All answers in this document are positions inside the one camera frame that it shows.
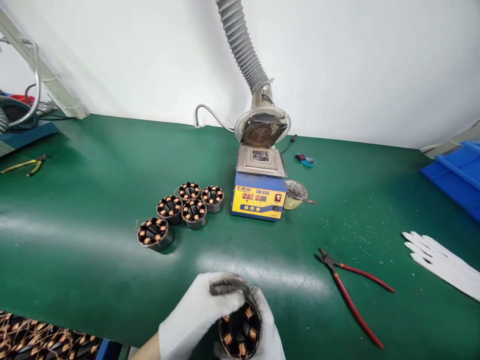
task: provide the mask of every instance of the wire cutters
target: wire cutters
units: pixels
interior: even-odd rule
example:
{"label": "wire cutters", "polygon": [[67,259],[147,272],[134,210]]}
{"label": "wire cutters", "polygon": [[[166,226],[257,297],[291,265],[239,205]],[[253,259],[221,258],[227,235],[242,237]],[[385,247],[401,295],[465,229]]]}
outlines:
{"label": "wire cutters", "polygon": [[44,162],[45,160],[47,160],[49,157],[50,157],[50,156],[48,156],[48,155],[43,155],[43,156],[37,157],[37,158],[34,159],[34,160],[30,160],[30,161],[27,161],[27,162],[22,162],[21,164],[11,166],[11,167],[6,168],[5,170],[2,170],[2,171],[0,171],[0,172],[1,172],[2,174],[5,174],[5,173],[8,173],[8,172],[11,171],[11,170],[24,167],[25,165],[36,164],[35,167],[33,168],[33,170],[30,171],[30,172],[27,174],[27,176],[30,177],[30,176],[32,176],[33,174],[35,174],[35,173],[40,169],[40,167],[42,166],[42,162]]}
{"label": "wire cutters", "polygon": [[387,289],[391,293],[395,293],[395,290],[392,287],[390,287],[389,285],[387,285],[384,281],[380,280],[378,277],[373,276],[372,274],[370,274],[366,271],[363,271],[363,270],[357,269],[355,267],[345,265],[344,263],[341,263],[341,262],[337,262],[334,259],[332,259],[323,249],[319,248],[318,250],[320,251],[322,257],[320,257],[317,253],[314,254],[314,255],[316,256],[316,258],[318,260],[320,260],[322,263],[327,265],[328,268],[331,270],[333,278],[335,279],[336,284],[337,284],[338,288],[340,289],[341,294],[343,295],[343,298],[345,299],[346,303],[348,304],[348,307],[350,308],[351,312],[353,313],[353,316],[355,316],[356,320],[358,321],[358,323],[360,324],[362,329],[367,333],[367,335],[375,343],[375,345],[377,345],[380,349],[383,349],[384,345],[379,340],[379,338],[374,334],[374,332],[369,328],[369,326],[367,325],[367,323],[365,322],[365,320],[362,318],[359,311],[355,307],[355,304],[352,301],[352,298],[350,297],[349,293],[347,292],[347,289],[345,288],[344,283],[342,282],[342,280],[340,280],[340,276],[337,273],[337,271],[335,270],[335,267],[340,267],[342,269],[351,271],[352,273],[357,273],[357,274],[363,275],[364,277],[369,278],[369,279],[373,280],[374,282],[380,284],[381,286],[383,286],[385,289]]}

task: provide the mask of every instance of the blue plastic bin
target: blue plastic bin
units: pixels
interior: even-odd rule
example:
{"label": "blue plastic bin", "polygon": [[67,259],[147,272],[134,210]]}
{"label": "blue plastic bin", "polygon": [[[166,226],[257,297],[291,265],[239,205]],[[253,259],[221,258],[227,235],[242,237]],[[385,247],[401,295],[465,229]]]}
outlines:
{"label": "blue plastic bin", "polygon": [[480,142],[464,141],[421,172],[480,222]]}

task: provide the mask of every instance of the metal frame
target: metal frame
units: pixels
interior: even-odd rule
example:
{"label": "metal frame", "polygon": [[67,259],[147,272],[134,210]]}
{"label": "metal frame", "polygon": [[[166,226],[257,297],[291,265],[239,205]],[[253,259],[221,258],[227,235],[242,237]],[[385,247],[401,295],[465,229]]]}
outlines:
{"label": "metal frame", "polygon": [[448,151],[462,146],[460,143],[465,140],[480,140],[480,121],[461,134],[452,137],[449,141],[421,148],[420,151],[430,159],[437,155],[445,154]]}
{"label": "metal frame", "polygon": [[[8,40],[11,46],[21,55],[27,64],[34,69],[34,51],[25,45],[26,37],[19,31],[10,18],[0,7],[0,33]],[[54,75],[50,68],[43,62],[39,56],[37,61],[38,73],[41,82],[48,88],[48,92],[53,96],[60,109],[68,117],[83,119],[88,113],[77,103],[62,85],[60,80]]]}

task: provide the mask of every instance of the green workbench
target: green workbench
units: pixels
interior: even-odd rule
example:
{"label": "green workbench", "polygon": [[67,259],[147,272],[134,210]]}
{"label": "green workbench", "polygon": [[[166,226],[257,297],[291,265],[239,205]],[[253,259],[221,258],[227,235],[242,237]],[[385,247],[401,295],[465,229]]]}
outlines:
{"label": "green workbench", "polygon": [[[480,304],[415,263],[401,236],[429,235],[480,270],[479,224],[419,173],[430,162],[419,151],[299,137],[285,167],[319,205],[273,223],[230,215],[238,142],[222,128],[99,115],[57,125],[61,134],[0,158],[3,169],[51,156],[35,176],[0,175],[0,309],[139,347],[198,273],[226,270],[262,288],[288,359],[480,357]],[[176,226],[165,253],[140,246],[137,220],[188,181],[222,187],[223,210],[202,229]],[[396,289],[339,270],[384,350],[318,247]],[[193,358],[212,359],[216,336]]]}

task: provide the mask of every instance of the white cotton glove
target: white cotton glove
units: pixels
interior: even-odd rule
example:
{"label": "white cotton glove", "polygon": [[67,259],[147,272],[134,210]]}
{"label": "white cotton glove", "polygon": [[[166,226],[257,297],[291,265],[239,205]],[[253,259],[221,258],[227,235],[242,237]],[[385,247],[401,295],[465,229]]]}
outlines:
{"label": "white cotton glove", "polygon": [[[265,299],[262,290],[260,290],[258,286],[254,286],[251,289],[251,295],[255,299],[258,310],[260,311],[262,324],[258,347],[255,355],[249,360],[285,360],[282,340],[280,340],[279,331],[275,326],[274,316],[270,310],[267,299]],[[232,358],[225,353],[224,348],[219,342],[214,345],[213,353],[220,360],[232,360]]]}
{"label": "white cotton glove", "polygon": [[197,275],[170,315],[158,327],[161,360],[186,360],[210,326],[219,318],[237,311],[244,303],[241,290],[212,295],[222,282],[245,283],[241,276],[230,272],[208,272]]}
{"label": "white cotton glove", "polygon": [[480,302],[480,272],[447,250],[434,239],[415,231],[402,232],[412,250],[411,258],[439,278]]}

